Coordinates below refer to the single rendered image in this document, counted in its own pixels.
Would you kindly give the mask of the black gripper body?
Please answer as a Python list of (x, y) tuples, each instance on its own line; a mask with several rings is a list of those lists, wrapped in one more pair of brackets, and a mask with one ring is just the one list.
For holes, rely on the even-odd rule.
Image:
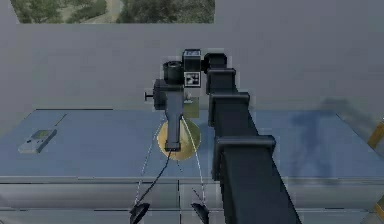
[(184, 78), (180, 61), (168, 61), (163, 64), (164, 78), (157, 79), (153, 93), (144, 93), (144, 100), (153, 99), (156, 110), (164, 110), (168, 121), (166, 151), (180, 151), (180, 120), (184, 106)]

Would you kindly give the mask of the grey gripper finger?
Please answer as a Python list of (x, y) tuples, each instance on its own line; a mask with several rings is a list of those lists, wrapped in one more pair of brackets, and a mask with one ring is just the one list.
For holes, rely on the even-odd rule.
[(192, 143), (193, 151), (194, 151), (194, 154), (196, 157), (196, 163), (198, 166), (200, 184), (201, 184), (201, 190), (202, 190), (202, 195), (199, 195), (197, 193), (197, 191), (194, 190), (194, 193), (199, 198), (200, 202), (199, 203), (192, 203), (191, 206), (194, 209), (194, 211), (196, 212), (196, 214), (198, 215), (198, 217), (200, 218), (201, 222), (203, 224), (209, 224), (209, 210), (206, 206), (205, 187), (204, 187), (204, 182), (203, 182), (203, 178), (202, 178), (202, 170), (201, 170), (201, 165), (200, 165), (200, 159), (199, 159), (199, 156), (197, 153), (197, 147), (196, 147), (196, 144), (195, 144), (193, 136), (192, 136), (192, 132), (189, 128), (189, 125), (186, 122), (185, 117), (182, 117), (182, 121), (184, 123), (186, 132), (188, 133), (188, 136), (190, 137), (190, 141)]
[(146, 190), (146, 192), (144, 194), (140, 194), (140, 188), (141, 188), (141, 185), (143, 183), (144, 174), (146, 172), (146, 168), (147, 168), (149, 159), (150, 159), (151, 154), (152, 154), (152, 149), (154, 146), (154, 140), (158, 136), (159, 131), (160, 131), (164, 121), (165, 121), (164, 118), (162, 118), (160, 120), (160, 123), (159, 123), (156, 131), (153, 134), (150, 146), (147, 150), (147, 154), (146, 154), (146, 157), (145, 157), (142, 169), (141, 169), (141, 173), (140, 173), (140, 180), (137, 184), (137, 190), (136, 190), (134, 205), (133, 205), (132, 209), (130, 210), (129, 224), (139, 224), (139, 222), (142, 220), (142, 218), (145, 216), (145, 214), (147, 213), (147, 211), (150, 208), (150, 204), (143, 202), (143, 199), (149, 193), (149, 191), (153, 188), (153, 186), (155, 185), (155, 183), (159, 179), (159, 176), (156, 177), (156, 179), (151, 183), (150, 187)]

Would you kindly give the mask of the yellow round vase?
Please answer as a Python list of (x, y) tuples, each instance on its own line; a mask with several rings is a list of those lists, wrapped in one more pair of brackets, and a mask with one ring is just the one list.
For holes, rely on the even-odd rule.
[(185, 97), (183, 116), (180, 119), (180, 150), (172, 152), (171, 160), (183, 161), (192, 157), (200, 147), (201, 131), (193, 118), (199, 117), (199, 99)]

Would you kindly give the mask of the blue topped grey cabinet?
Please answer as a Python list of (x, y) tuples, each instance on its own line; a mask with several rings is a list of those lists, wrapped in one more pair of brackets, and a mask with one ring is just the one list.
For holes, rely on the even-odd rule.
[[(303, 224), (360, 224), (384, 195), (384, 159), (338, 115), (258, 111), (262, 134)], [(3, 224), (128, 224), (141, 169), (161, 120), (151, 111), (36, 110), (0, 139)], [(210, 224), (224, 224), (211, 178), (214, 131), (202, 112), (198, 156)], [(40, 129), (57, 134), (38, 154), (18, 147)], [(154, 140), (140, 193), (151, 207), (140, 224), (202, 224), (191, 204), (202, 195), (196, 157), (167, 160)]]

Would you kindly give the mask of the window with green view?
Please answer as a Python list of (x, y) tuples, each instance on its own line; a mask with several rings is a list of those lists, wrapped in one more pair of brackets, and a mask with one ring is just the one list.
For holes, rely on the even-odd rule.
[(22, 24), (211, 24), (215, 0), (9, 0)]

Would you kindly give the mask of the grey handheld game console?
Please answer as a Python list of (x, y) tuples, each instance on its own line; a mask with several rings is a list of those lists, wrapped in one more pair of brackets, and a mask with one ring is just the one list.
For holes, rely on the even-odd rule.
[(26, 141), (18, 147), (20, 153), (38, 154), (57, 134), (56, 129), (40, 129), (34, 132)]

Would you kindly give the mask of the yellow wooden chair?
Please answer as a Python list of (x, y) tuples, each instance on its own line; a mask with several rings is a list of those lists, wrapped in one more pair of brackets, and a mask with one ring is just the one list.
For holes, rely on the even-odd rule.
[[(376, 149), (382, 139), (384, 139), (384, 119), (378, 123), (377, 127), (369, 137), (367, 144), (372, 149)], [(384, 195), (375, 204), (374, 210), (376, 215), (384, 223)]]

